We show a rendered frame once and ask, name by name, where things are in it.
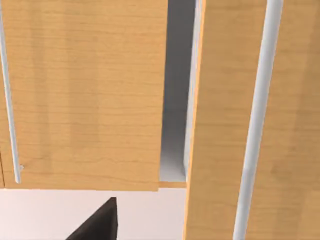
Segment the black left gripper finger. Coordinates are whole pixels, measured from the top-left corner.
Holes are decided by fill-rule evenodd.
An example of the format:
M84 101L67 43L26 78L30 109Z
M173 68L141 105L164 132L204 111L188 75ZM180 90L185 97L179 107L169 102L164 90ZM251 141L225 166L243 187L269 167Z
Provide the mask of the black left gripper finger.
M117 198L109 198L65 240L117 240Z

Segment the wooden cupboard door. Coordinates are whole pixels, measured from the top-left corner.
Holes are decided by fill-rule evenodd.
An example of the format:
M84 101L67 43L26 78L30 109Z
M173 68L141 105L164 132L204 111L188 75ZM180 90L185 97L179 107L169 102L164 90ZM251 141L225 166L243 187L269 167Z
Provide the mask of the wooden cupboard door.
M267 1L196 4L184 240L233 240ZM283 0L242 240L320 240L320 0Z
M8 189L156 191L168 0L0 0L20 169Z

